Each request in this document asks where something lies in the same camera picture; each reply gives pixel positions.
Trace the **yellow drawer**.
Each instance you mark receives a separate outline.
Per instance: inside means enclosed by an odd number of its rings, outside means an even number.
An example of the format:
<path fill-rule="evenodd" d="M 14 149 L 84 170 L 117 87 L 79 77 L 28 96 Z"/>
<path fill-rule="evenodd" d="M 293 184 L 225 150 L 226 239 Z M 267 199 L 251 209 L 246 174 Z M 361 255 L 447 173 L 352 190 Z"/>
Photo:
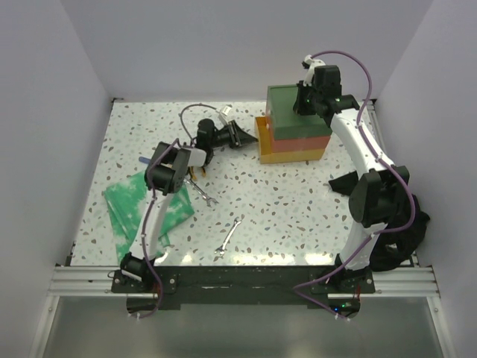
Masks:
<path fill-rule="evenodd" d="M 326 150 L 308 150 L 274 153 L 271 151 L 270 134 L 266 128 L 269 124 L 267 117 L 255 118 L 255 132 L 259 143 L 259 160 L 261 164 L 293 163 L 310 160 L 320 160 Z"/>

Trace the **silver wrench front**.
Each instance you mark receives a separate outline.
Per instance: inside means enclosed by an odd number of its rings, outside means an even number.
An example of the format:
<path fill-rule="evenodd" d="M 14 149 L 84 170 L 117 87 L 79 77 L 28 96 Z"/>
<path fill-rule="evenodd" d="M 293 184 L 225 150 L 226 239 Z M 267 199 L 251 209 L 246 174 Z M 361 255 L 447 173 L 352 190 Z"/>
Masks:
<path fill-rule="evenodd" d="M 221 245 L 215 249 L 214 253 L 219 255 L 219 256 L 223 256 L 225 254 L 225 251 L 226 251 L 226 247 L 227 247 L 227 244 L 229 243 L 232 235 L 234 234 L 234 232 L 236 231 L 236 228 L 241 224 L 241 219 L 239 217 L 236 217 L 234 218 L 234 221 L 230 227 L 230 230 L 229 232 L 227 233 L 224 241 L 221 243 Z"/>

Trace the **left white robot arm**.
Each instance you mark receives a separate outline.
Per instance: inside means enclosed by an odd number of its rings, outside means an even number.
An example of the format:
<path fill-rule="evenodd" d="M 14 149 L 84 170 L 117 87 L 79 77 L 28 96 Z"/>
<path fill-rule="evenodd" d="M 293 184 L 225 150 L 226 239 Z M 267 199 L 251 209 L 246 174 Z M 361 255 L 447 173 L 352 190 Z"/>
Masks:
<path fill-rule="evenodd" d="M 258 139 L 232 120 L 221 129 L 211 119 L 198 123 L 197 136 L 191 145 L 160 142 L 145 170 L 146 206 L 130 251 L 120 262 L 120 272 L 137 292 L 147 292 L 157 280 L 154 261 L 157 258 L 160 232 L 174 197 L 187 183 L 210 206 L 217 200 L 204 192 L 192 179 L 190 169 L 204 169 L 213 158 L 214 149 L 228 145 L 232 149 L 257 142 Z"/>

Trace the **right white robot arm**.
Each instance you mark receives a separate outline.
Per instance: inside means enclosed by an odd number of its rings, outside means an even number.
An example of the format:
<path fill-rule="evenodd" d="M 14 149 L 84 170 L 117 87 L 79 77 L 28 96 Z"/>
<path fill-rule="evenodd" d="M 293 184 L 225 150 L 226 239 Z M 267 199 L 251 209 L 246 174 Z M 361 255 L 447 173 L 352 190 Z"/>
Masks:
<path fill-rule="evenodd" d="M 324 281 L 348 293 L 366 278 L 370 255 L 379 235 L 403 209 L 409 180 L 404 166 L 382 151 L 367 126 L 361 121 L 363 107 L 352 95 L 344 95 L 337 66 L 323 61 L 306 65 L 305 80 L 297 85 L 294 112 L 318 115 L 344 145 L 356 170 L 330 181 L 337 192 L 348 195 L 353 218 L 347 242 L 336 257 L 335 269 Z"/>

